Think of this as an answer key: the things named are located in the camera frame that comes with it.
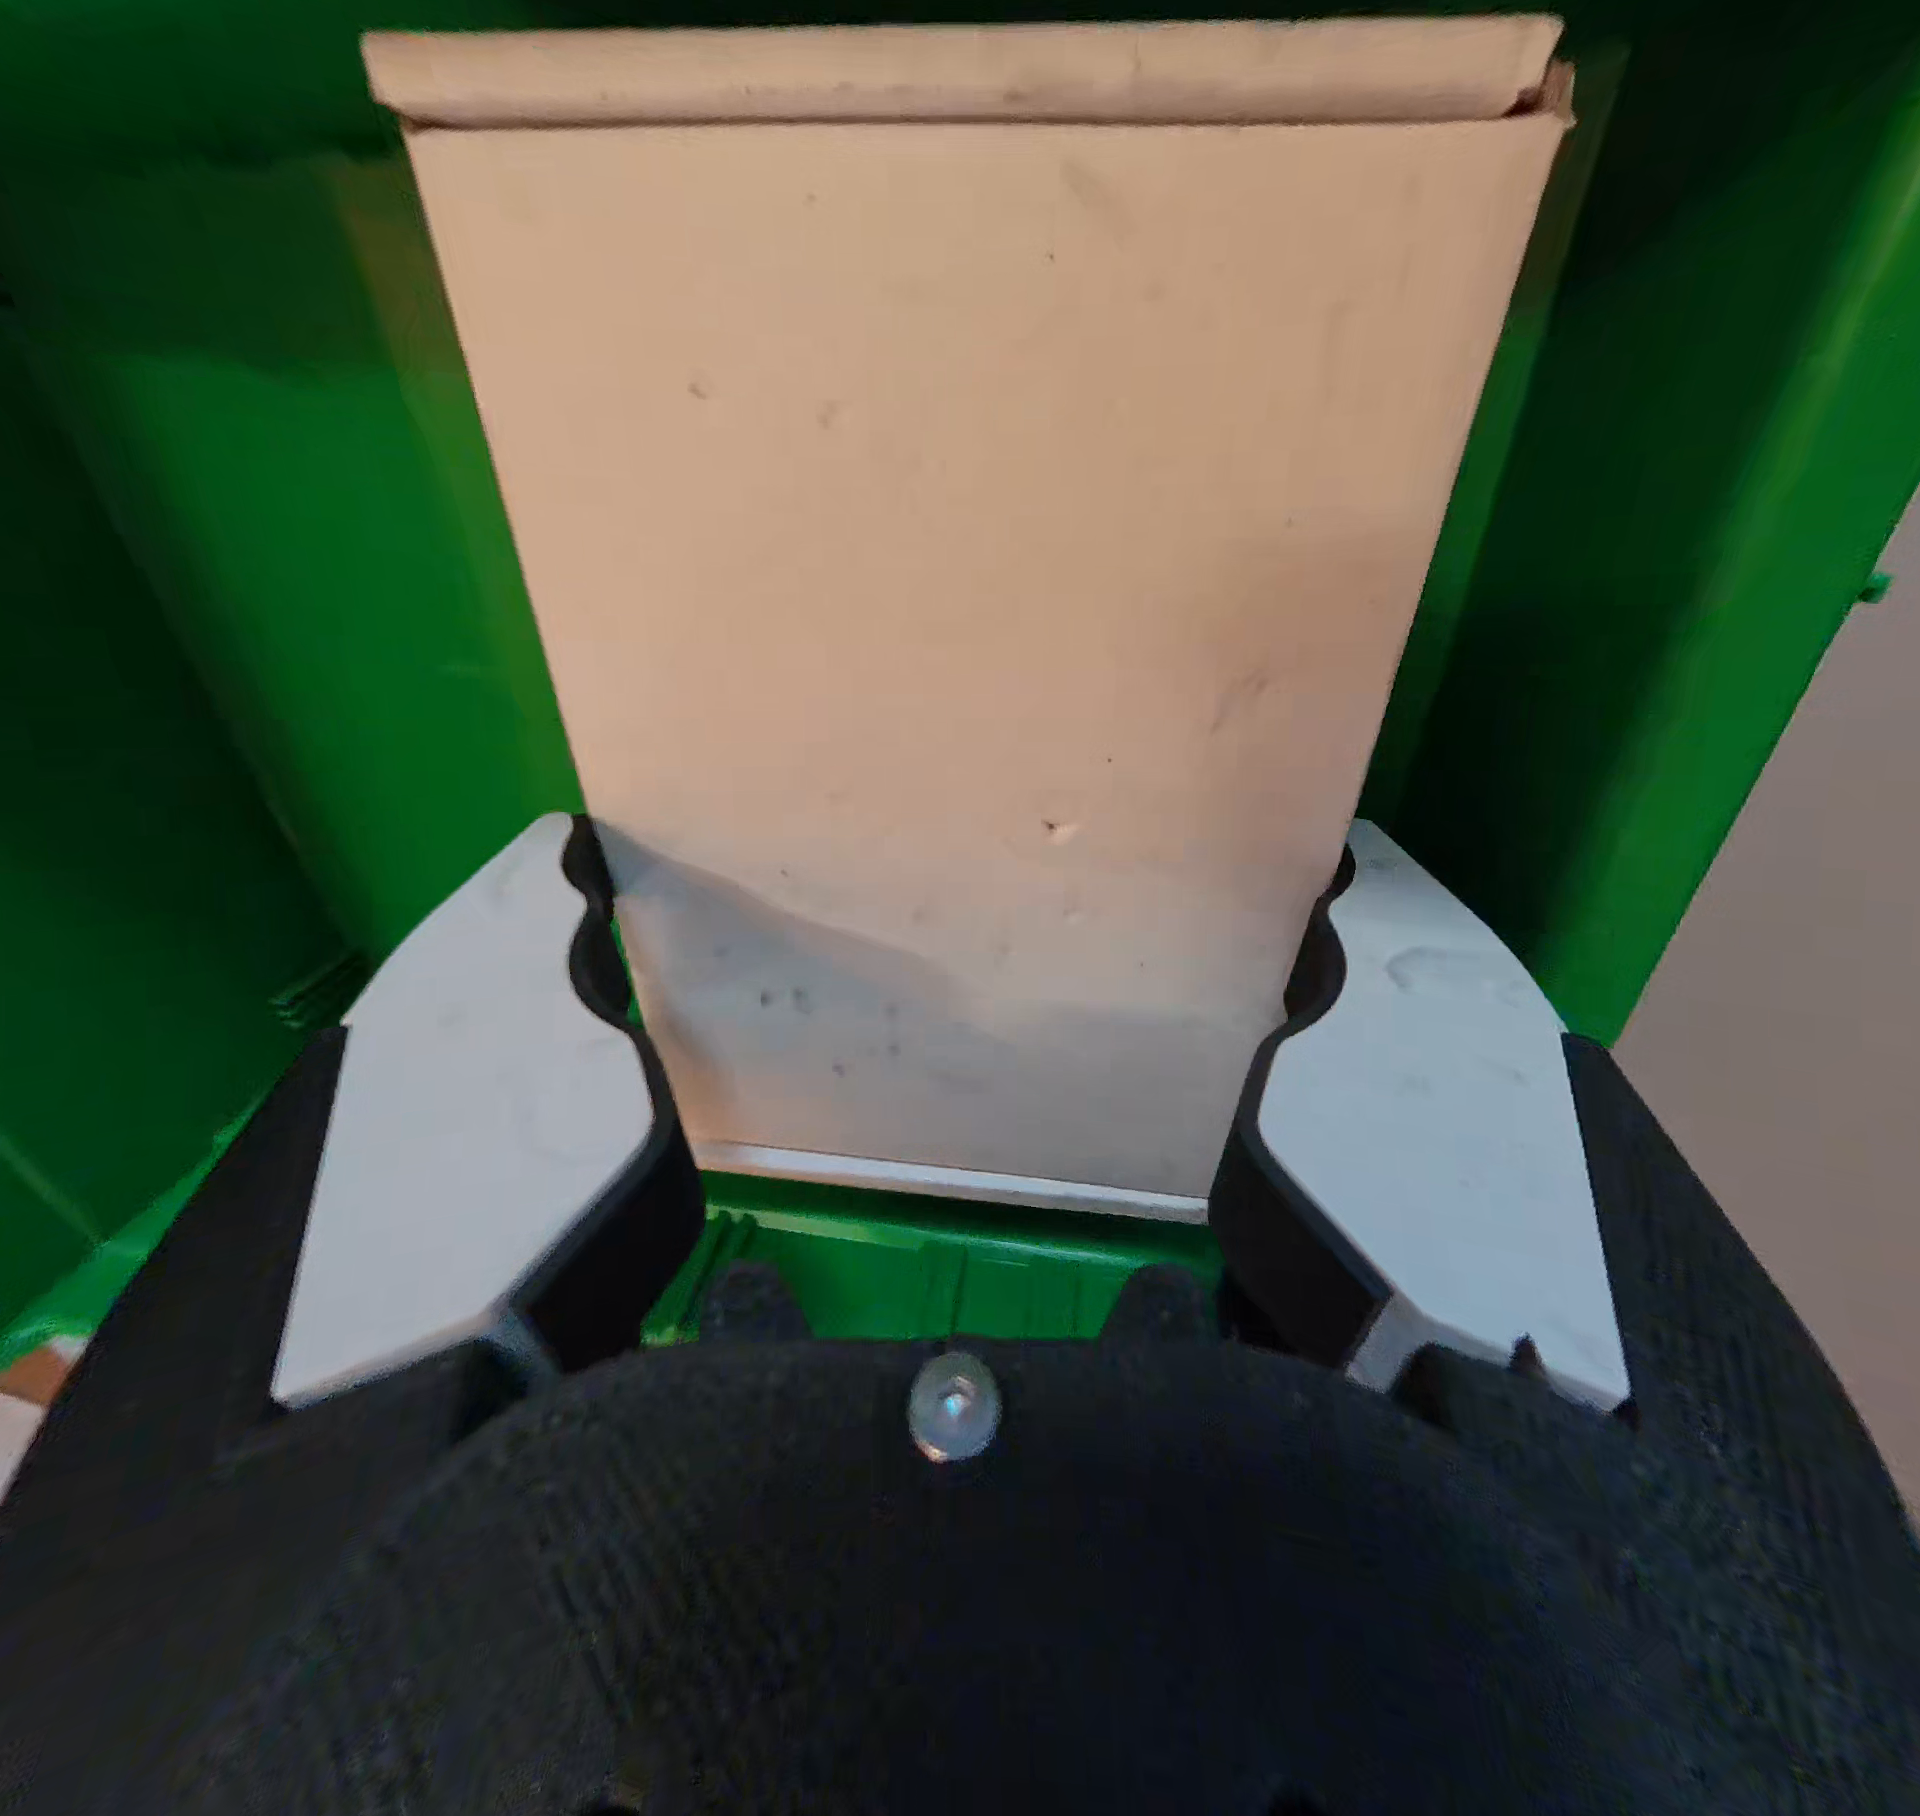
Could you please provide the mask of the green plastic bin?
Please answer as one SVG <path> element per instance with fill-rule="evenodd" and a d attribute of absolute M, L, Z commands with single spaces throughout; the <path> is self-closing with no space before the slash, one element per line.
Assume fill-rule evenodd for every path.
<path fill-rule="evenodd" d="M 1615 1040 L 1917 487 L 1917 0 L 3 0 L 3 1320 L 571 806 L 370 29 L 1548 11 L 1363 815 Z"/>

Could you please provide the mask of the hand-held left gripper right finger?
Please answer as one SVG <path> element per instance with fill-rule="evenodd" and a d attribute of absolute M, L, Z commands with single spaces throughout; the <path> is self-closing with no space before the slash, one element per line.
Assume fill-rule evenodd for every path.
<path fill-rule="evenodd" d="M 1208 1193 L 1251 1336 L 1373 1392 L 1445 1348 L 1601 1415 L 1630 1402 L 1568 1038 L 1509 944 L 1352 821 Z"/>

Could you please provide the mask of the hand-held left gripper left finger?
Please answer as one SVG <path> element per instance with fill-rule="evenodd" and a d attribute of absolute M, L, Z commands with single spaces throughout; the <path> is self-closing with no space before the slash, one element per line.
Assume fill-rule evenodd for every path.
<path fill-rule="evenodd" d="M 595 829 L 544 815 L 345 1014 L 270 1396 L 468 1345 L 522 1381 L 583 1372 L 637 1345 L 704 1226 Z"/>

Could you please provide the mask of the white cardboard mailer box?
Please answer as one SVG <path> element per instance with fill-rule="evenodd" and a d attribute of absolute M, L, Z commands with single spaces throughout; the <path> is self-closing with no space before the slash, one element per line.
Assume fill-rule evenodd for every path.
<path fill-rule="evenodd" d="M 1570 127 L 1558 42 L 364 32 L 704 1157 L 1205 1213 Z"/>

